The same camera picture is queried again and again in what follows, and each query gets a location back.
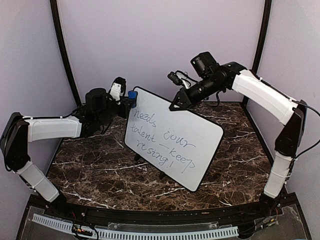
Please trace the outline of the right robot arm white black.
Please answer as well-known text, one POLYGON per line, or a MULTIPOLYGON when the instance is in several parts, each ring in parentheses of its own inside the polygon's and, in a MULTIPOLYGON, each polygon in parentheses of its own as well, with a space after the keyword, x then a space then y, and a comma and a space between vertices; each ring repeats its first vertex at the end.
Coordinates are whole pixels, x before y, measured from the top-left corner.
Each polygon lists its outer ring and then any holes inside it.
POLYGON ((198 54, 190 63, 201 80, 190 85, 191 78, 186 73, 180 70, 170 72, 167 77, 181 86, 169 106, 170 111, 187 110, 213 94, 232 90, 267 110, 283 125, 275 140, 275 157, 263 190, 265 196, 276 199, 291 176, 297 158, 305 129, 307 104, 282 93, 237 62, 220 65, 208 51, 198 54))

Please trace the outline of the white whiteboard black frame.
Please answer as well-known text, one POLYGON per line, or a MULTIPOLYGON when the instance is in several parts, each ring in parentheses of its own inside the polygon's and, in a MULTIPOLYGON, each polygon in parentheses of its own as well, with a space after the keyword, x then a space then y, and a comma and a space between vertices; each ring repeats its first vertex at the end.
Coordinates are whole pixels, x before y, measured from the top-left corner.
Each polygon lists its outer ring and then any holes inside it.
POLYGON ((198 190, 224 137, 221 125, 139 86, 124 144, 191 192, 198 190))

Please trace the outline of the blue whiteboard eraser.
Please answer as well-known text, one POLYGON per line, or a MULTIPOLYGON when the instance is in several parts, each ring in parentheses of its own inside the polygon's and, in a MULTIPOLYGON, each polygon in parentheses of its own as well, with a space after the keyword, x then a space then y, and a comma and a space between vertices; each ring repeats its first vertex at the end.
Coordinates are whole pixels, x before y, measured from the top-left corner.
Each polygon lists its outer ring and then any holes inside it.
POLYGON ((127 93, 127 97, 128 97, 128 99, 136 100, 137 97, 138 97, 138 92, 137 92, 137 91, 134 91, 134 90, 130 90, 130 91, 128 91, 128 93, 127 93))

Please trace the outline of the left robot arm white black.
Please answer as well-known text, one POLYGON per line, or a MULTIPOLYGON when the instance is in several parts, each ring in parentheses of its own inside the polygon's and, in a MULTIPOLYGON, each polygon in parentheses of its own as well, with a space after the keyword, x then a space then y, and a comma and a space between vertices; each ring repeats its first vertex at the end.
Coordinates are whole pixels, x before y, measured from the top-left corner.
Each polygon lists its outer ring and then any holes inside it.
POLYGON ((28 144, 48 139, 90 137, 114 117, 127 119, 136 106, 138 92, 129 91, 114 83, 109 91, 94 88, 85 95, 85 103, 66 116, 32 117, 19 112, 11 114, 0 138, 4 166, 14 172, 28 185, 51 203, 51 210, 60 218, 71 213, 63 194, 32 162, 28 144))

